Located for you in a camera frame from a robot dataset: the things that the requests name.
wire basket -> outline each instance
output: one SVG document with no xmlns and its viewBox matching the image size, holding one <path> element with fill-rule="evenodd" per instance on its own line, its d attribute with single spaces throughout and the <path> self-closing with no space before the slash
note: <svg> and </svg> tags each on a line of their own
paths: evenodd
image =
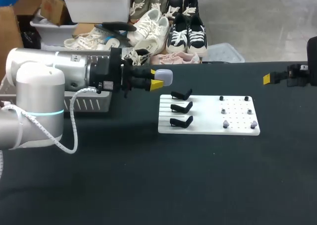
<svg viewBox="0 0 317 225">
<path fill-rule="evenodd" d="M 69 111 L 70 100 L 75 92 L 65 91 L 64 98 L 64 111 Z M 101 94 L 95 94 L 87 92 L 79 95 L 74 104 L 75 112 L 108 112 L 111 100 L 111 92 L 101 92 Z M 9 101 L 12 104 L 16 104 L 16 89 L 11 86 L 6 78 L 1 82 L 0 86 L 0 100 Z"/>
</svg>

gray floor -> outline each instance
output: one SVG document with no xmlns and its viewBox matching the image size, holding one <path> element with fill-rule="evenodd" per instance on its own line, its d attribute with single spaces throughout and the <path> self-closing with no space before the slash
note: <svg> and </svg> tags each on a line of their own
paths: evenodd
<svg viewBox="0 0 317 225">
<path fill-rule="evenodd" d="M 307 60 L 317 0 L 199 0 L 208 44 L 230 43 L 246 60 Z"/>
</svg>

white platform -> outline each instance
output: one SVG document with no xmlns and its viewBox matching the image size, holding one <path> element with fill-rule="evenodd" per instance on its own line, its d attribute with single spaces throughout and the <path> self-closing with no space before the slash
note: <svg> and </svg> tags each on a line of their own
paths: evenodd
<svg viewBox="0 0 317 225">
<path fill-rule="evenodd" d="M 172 134 L 214 134 L 214 135 L 249 135 L 260 134 L 259 122 L 253 105 L 252 97 L 245 101 L 245 96 L 198 96 L 191 95 L 187 101 L 172 99 L 171 95 L 161 95 L 159 103 L 158 132 Z M 172 112 L 171 104 L 186 107 L 189 102 L 193 107 L 187 114 Z M 171 118 L 186 121 L 193 116 L 194 120 L 188 128 L 172 127 Z M 228 128 L 223 128 L 223 122 L 227 120 Z M 258 125 L 251 129 L 251 123 L 256 121 Z"/>
</svg>

white cable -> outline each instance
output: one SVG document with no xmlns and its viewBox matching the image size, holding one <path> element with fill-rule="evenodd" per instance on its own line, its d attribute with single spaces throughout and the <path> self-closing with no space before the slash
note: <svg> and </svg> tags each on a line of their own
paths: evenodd
<svg viewBox="0 0 317 225">
<path fill-rule="evenodd" d="M 77 91 L 74 96 L 70 100 L 70 106 L 69 106 L 69 113 L 70 113 L 70 120 L 72 123 L 73 127 L 73 133 L 74 133 L 74 148 L 72 150 L 66 148 L 64 145 L 62 145 L 59 141 L 57 141 L 53 135 L 51 135 L 37 120 L 34 116 L 29 115 L 25 110 L 20 109 L 16 105 L 8 105 L 2 108 L 2 110 L 15 110 L 15 111 L 20 111 L 23 116 L 25 116 L 27 119 L 29 119 L 36 127 L 38 127 L 49 139 L 51 139 L 54 144 L 56 144 L 60 149 L 65 151 L 68 154 L 74 154 L 77 151 L 77 146 L 78 146 L 78 136 L 77 136 L 77 128 L 76 128 L 76 123 L 75 123 L 75 117 L 74 117 L 74 103 L 75 100 L 80 93 L 85 93 L 85 92 L 97 92 L 96 89 L 91 89 L 91 88 L 85 88 L 82 90 Z"/>
</svg>

black sneaker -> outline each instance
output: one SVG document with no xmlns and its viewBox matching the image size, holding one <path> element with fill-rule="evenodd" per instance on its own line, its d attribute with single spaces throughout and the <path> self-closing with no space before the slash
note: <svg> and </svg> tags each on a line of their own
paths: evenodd
<svg viewBox="0 0 317 225">
<path fill-rule="evenodd" d="M 187 49 L 187 24 L 183 14 L 178 14 L 170 28 L 166 42 L 168 53 L 186 52 Z"/>
<path fill-rule="evenodd" d="M 183 12 L 183 0 L 167 0 L 166 14 L 170 24 L 173 23 L 175 17 Z"/>
<path fill-rule="evenodd" d="M 205 26 L 198 15 L 194 15 L 188 26 L 188 49 L 187 53 L 197 53 L 203 57 L 207 53 L 207 36 Z"/>
<path fill-rule="evenodd" d="M 133 66 L 143 65 L 151 57 L 151 54 L 146 49 L 132 49 L 132 51 L 124 57 L 124 59 Z"/>
<path fill-rule="evenodd" d="M 198 0 L 184 0 L 183 14 L 189 19 L 195 14 L 199 15 Z"/>
</svg>

